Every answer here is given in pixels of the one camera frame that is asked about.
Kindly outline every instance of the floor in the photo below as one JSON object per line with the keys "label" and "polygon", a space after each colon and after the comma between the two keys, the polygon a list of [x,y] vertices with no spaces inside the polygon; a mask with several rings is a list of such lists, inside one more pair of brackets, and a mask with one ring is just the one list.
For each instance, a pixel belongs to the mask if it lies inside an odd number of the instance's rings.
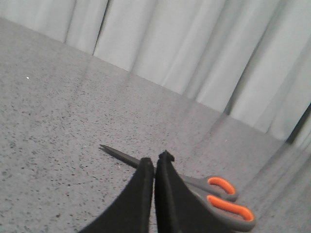
{"label": "floor", "polygon": [[[0,19],[0,232],[78,232],[134,169],[104,143],[220,175],[253,233],[311,232],[310,155],[98,58]],[[156,233],[154,207],[150,233]]]}

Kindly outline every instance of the orange scissor handle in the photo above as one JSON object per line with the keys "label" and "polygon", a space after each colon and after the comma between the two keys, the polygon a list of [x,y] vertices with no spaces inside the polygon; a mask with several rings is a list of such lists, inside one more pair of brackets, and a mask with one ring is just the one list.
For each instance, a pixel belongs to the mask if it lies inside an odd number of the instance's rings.
{"label": "orange scissor handle", "polygon": [[255,219],[252,211],[245,206],[225,201],[213,195],[207,195],[207,200],[216,208],[242,216],[245,221],[251,222]]}
{"label": "orange scissor handle", "polygon": [[207,180],[209,184],[217,185],[223,188],[228,194],[234,195],[237,193],[235,187],[230,184],[229,181],[225,180],[224,178],[213,176]]}

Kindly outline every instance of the gray speckled floor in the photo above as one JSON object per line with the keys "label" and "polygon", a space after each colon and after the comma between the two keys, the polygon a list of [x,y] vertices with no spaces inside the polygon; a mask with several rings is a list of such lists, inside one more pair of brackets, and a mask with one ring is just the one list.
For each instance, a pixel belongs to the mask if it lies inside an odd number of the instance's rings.
{"label": "gray speckled floor", "polygon": [[77,232],[107,208],[134,169],[100,143],[154,163],[168,149],[180,173],[224,176],[254,233],[311,232],[310,155],[3,19],[0,130],[1,233]]}

